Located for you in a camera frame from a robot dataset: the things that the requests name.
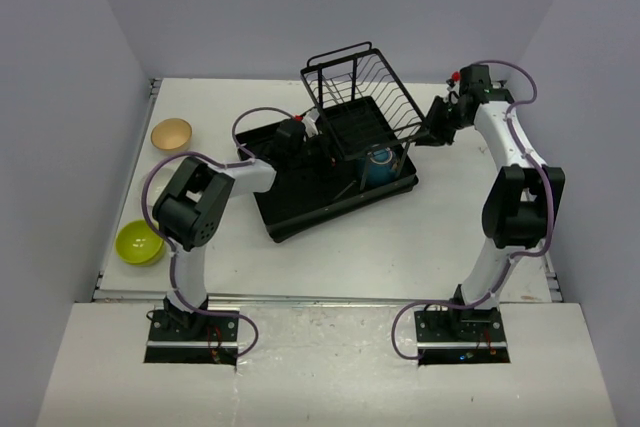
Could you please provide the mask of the black drip tray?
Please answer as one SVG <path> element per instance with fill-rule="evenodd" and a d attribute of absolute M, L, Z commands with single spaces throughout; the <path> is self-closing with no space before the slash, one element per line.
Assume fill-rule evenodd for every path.
<path fill-rule="evenodd" d="M 266 231 L 280 243 L 311 227 L 351 213 L 357 209 L 411 191 L 419 182 L 417 169 L 406 156 L 403 166 L 397 166 L 392 182 L 377 188 L 361 188 L 356 161 L 340 161 L 335 153 L 334 167 L 310 167 L 302 162 L 302 147 L 293 150 L 293 130 L 283 120 L 237 135 L 238 155 L 246 160 L 248 149 L 276 170 L 276 178 L 266 193 L 257 193 L 255 200 Z"/>

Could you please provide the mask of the blue ceramic bowl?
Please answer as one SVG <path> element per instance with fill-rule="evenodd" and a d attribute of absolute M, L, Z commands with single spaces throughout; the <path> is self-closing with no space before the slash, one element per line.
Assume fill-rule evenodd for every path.
<path fill-rule="evenodd" d="M 377 188 L 396 179 L 397 156 L 386 147 L 366 154 L 356 161 L 356 171 L 367 188 Z"/>

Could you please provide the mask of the black wire dish rack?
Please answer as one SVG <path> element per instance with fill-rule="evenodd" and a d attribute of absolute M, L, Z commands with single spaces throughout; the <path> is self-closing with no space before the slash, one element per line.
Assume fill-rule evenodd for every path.
<path fill-rule="evenodd" d="M 390 147 L 404 165 L 425 115 L 370 41 L 310 57 L 300 77 L 318 109 L 318 130 L 331 139 L 338 160 Z"/>

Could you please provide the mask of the beige bird painted bowl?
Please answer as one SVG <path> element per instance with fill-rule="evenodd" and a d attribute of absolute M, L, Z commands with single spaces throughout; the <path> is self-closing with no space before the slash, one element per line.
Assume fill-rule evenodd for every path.
<path fill-rule="evenodd" d="M 151 132 L 152 145 L 165 154 L 184 152 L 191 145 L 191 124 L 182 118 L 168 118 L 159 122 Z"/>

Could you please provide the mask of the white speckled ceramic bowl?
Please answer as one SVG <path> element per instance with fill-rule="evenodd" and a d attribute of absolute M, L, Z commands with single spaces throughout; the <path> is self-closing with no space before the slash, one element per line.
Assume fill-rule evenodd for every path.
<path fill-rule="evenodd" d="M 147 189 L 147 195 L 143 196 L 144 185 L 147 181 L 148 175 L 145 175 L 139 183 L 139 193 L 142 200 L 146 200 L 146 205 L 149 209 L 152 209 L 156 201 L 166 188 L 167 184 L 172 179 L 175 170 L 170 167 L 163 167 L 159 169 L 153 176 Z"/>

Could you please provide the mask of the lime green bowl front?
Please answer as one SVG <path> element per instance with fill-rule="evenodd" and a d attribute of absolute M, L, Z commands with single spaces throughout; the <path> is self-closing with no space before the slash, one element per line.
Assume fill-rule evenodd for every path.
<path fill-rule="evenodd" d="M 165 242 L 148 224 L 140 219 L 123 226 L 115 239 L 115 251 L 125 263 L 150 266 L 165 254 Z"/>

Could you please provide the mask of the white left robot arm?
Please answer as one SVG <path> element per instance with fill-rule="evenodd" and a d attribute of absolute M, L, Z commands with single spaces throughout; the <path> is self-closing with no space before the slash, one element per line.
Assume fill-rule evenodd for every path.
<path fill-rule="evenodd" d="M 298 230 L 321 209 L 322 190 L 336 172 L 330 140 L 312 134 L 302 117 L 289 117 L 232 138 L 236 162 L 216 161 L 187 151 L 146 219 L 172 251 L 165 315 L 183 338 L 195 340 L 208 326 L 204 285 L 205 247 L 221 223 L 230 199 L 253 195 L 274 241 Z"/>

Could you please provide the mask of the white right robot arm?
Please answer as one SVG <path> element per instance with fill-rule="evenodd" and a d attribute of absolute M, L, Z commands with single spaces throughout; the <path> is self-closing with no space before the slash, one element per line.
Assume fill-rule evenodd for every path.
<path fill-rule="evenodd" d="M 497 169 L 481 214 L 482 250 L 450 300 L 423 302 L 416 315 L 422 342 L 499 341 L 503 287 L 520 260 L 543 257 L 551 245 L 565 173 L 537 153 L 517 117 L 538 91 L 524 101 L 514 99 L 493 85 L 493 64 L 476 62 L 454 74 L 447 97 L 434 99 L 421 127 L 419 144 L 434 147 L 450 145 L 457 132 L 474 128 Z"/>

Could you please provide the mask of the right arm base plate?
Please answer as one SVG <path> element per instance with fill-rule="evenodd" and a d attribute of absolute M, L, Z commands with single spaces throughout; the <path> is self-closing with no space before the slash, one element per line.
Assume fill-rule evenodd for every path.
<path fill-rule="evenodd" d="M 497 309 L 418 310 L 414 320 L 420 366 L 510 362 Z"/>

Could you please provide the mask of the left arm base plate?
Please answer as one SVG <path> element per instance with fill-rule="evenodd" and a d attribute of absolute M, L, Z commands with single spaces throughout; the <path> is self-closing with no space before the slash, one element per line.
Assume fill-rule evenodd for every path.
<path fill-rule="evenodd" d="M 224 365 L 238 360 L 238 322 L 235 318 L 205 316 L 185 328 L 164 310 L 146 314 L 150 321 L 146 364 Z"/>

